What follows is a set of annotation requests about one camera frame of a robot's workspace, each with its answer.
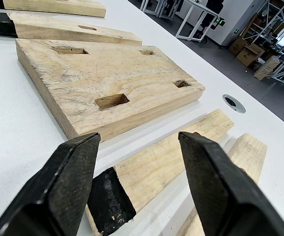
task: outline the shelf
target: shelf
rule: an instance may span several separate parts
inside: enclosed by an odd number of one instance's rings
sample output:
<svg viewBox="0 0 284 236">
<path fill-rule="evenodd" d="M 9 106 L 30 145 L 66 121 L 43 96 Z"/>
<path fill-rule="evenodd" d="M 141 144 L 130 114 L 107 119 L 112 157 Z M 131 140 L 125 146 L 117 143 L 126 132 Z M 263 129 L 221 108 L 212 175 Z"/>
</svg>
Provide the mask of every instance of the shelf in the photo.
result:
<svg viewBox="0 0 284 236">
<path fill-rule="evenodd" d="M 279 8 L 278 6 L 275 6 L 274 4 L 271 4 L 271 3 L 270 3 L 270 6 L 273 6 L 273 7 L 275 7 L 276 9 L 281 10 L 281 8 Z"/>
<path fill-rule="evenodd" d="M 259 29 L 263 29 L 262 27 L 258 26 L 257 24 L 253 23 L 253 25 L 257 26 Z"/>
<path fill-rule="evenodd" d="M 261 33 L 261 32 L 256 31 L 256 30 L 253 29 L 253 28 L 250 28 L 250 30 L 252 30 L 252 31 L 254 31 L 254 32 L 256 32 L 256 33 Z"/>
</svg>

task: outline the metal shelving rack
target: metal shelving rack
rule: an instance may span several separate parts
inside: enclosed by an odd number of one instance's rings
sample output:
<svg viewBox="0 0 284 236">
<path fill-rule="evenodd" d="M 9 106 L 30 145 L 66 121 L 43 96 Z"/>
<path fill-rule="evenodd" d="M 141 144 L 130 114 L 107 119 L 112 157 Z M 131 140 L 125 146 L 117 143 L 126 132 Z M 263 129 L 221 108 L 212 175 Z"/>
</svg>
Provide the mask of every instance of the metal shelving rack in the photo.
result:
<svg viewBox="0 0 284 236">
<path fill-rule="evenodd" d="M 254 26 L 256 26 L 258 29 L 261 30 L 261 32 L 258 32 L 257 30 L 250 28 L 249 30 L 254 31 L 256 34 L 243 38 L 243 39 L 249 39 L 249 38 L 254 38 L 253 43 L 259 38 L 265 38 L 265 36 L 263 35 L 263 33 L 268 29 L 268 27 L 270 25 L 272 25 L 273 23 L 275 23 L 277 20 L 283 20 L 284 21 L 284 5 L 282 8 L 279 8 L 278 6 L 275 6 L 274 4 L 271 3 L 271 0 L 266 0 L 264 2 L 264 4 L 262 5 L 262 7 L 260 8 L 260 10 L 258 11 L 258 14 L 261 14 L 262 11 L 267 10 L 267 16 L 266 16 L 266 26 L 264 28 L 262 28 L 261 26 L 258 26 L 257 24 L 253 23 Z M 276 12 L 275 16 L 269 21 L 269 13 L 270 12 Z"/>
</svg>

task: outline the white wall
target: white wall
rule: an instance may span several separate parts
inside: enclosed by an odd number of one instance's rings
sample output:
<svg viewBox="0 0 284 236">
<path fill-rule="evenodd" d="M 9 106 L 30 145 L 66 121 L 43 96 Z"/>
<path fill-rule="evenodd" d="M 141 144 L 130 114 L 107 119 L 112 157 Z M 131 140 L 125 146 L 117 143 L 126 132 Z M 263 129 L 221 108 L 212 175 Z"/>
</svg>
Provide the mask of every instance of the white wall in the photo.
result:
<svg viewBox="0 0 284 236">
<path fill-rule="evenodd" d="M 220 45 L 231 44 L 264 2 L 265 0 L 224 0 L 224 7 L 219 16 L 225 19 L 225 24 L 223 27 L 217 26 L 215 30 L 210 29 L 207 35 Z M 206 3 L 207 0 L 202 0 L 203 5 L 206 5 Z M 184 19 L 190 6 L 189 3 L 184 2 L 177 15 Z M 201 12 L 201 10 L 194 8 L 188 23 L 195 25 Z M 239 30 L 238 34 L 234 34 L 236 29 Z"/>
<path fill-rule="evenodd" d="M 258 10 L 255 4 L 261 5 L 261 2 L 262 0 L 224 0 L 224 8 L 219 16 L 225 19 L 225 25 L 210 30 L 207 35 L 220 45 L 229 45 L 238 36 L 233 33 L 235 29 L 241 31 L 246 26 Z"/>
<path fill-rule="evenodd" d="M 234 27 L 231 30 L 229 30 L 228 35 L 222 42 L 222 45 L 230 45 L 236 39 L 236 37 L 244 30 L 246 25 L 249 23 L 253 15 L 256 14 L 258 10 L 262 7 L 264 2 L 265 0 L 253 0 L 253 2 L 247 8 L 246 12 L 238 20 L 238 22 L 234 25 Z M 238 34 L 234 34 L 234 31 L 236 29 L 239 30 Z"/>
</svg>

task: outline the cardboard box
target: cardboard box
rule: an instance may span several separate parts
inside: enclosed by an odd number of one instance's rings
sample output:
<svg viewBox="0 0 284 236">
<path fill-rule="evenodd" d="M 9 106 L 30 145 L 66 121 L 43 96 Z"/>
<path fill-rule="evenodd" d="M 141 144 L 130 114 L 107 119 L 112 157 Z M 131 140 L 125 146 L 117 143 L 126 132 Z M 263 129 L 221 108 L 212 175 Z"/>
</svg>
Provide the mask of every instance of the cardboard box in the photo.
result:
<svg viewBox="0 0 284 236">
<path fill-rule="evenodd" d="M 238 53 L 241 52 L 241 50 L 243 50 L 244 46 L 247 44 L 247 41 L 242 39 L 242 37 L 237 37 L 236 40 L 232 43 L 232 45 L 230 46 L 229 50 L 234 53 L 235 55 L 237 55 Z"/>
<path fill-rule="evenodd" d="M 254 76 L 260 81 L 267 76 L 272 76 L 274 68 L 279 64 L 279 58 L 277 56 L 272 56 L 268 61 L 266 61 L 265 64 L 263 64 L 259 68 L 259 70 L 255 72 Z"/>
<path fill-rule="evenodd" d="M 252 65 L 262 54 L 264 50 L 258 45 L 252 43 L 250 46 L 245 45 L 244 49 L 236 57 L 245 66 Z"/>
</svg>

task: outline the wooden piece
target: wooden piece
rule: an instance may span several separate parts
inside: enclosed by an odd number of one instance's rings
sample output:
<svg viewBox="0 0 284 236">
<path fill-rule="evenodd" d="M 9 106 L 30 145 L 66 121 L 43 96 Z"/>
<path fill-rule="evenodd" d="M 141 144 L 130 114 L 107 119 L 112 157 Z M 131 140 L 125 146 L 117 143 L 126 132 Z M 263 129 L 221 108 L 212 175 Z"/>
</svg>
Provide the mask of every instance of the wooden piece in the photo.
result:
<svg viewBox="0 0 284 236">
<path fill-rule="evenodd" d="M 258 183 L 267 145 L 251 134 L 244 134 L 238 138 L 228 156 L 232 162 L 244 169 L 255 183 Z"/>
<path fill-rule="evenodd" d="M 246 28 L 244 29 L 244 31 L 241 34 L 241 37 L 244 39 L 246 38 L 246 34 L 247 32 L 250 30 L 252 24 L 255 22 L 256 18 L 258 17 L 258 14 L 255 14 L 251 20 L 249 21 L 249 23 L 247 24 Z"/>
<path fill-rule="evenodd" d="M 199 99 L 204 91 L 153 46 L 32 39 L 16 39 L 16 45 L 20 62 L 68 138 L 100 132 L 102 141 L 110 139 Z"/>
<path fill-rule="evenodd" d="M 3 0 L 9 10 L 43 11 L 105 17 L 105 7 L 93 0 Z"/>
<path fill-rule="evenodd" d="M 233 125 L 233 122 L 221 110 L 215 110 L 196 123 L 180 130 L 198 132 L 217 141 Z M 115 202 L 119 201 L 117 206 L 124 204 L 128 206 L 129 201 L 133 210 L 139 212 L 184 169 L 178 132 L 175 132 L 97 176 L 93 180 L 88 201 L 89 211 L 87 211 L 93 231 L 100 232 L 97 235 L 108 235 L 114 232 L 133 218 L 122 218 L 123 215 L 127 214 L 125 210 L 129 207 L 122 211 L 114 211 Z M 114 174 L 117 178 L 107 176 Z M 101 194 L 102 191 L 110 187 L 111 189 L 108 189 L 108 192 L 106 191 L 105 196 Z M 117 197 L 112 197 L 112 194 L 115 195 L 115 192 L 122 191 L 122 189 L 125 195 L 119 196 L 117 194 Z M 113 207 L 106 207 L 109 206 L 109 201 L 111 201 Z M 113 216 L 118 219 L 119 215 L 121 216 L 119 217 L 121 224 L 110 220 Z M 108 231 L 108 227 L 111 227 L 114 231 Z"/>
<path fill-rule="evenodd" d="M 130 32 L 16 12 L 9 17 L 18 38 L 142 45 L 142 41 Z"/>
<path fill-rule="evenodd" d="M 262 171 L 266 151 L 267 145 L 251 134 L 246 133 L 237 139 L 228 156 L 235 165 L 243 169 L 257 183 Z M 204 235 L 197 210 L 193 209 L 177 236 Z"/>
</svg>

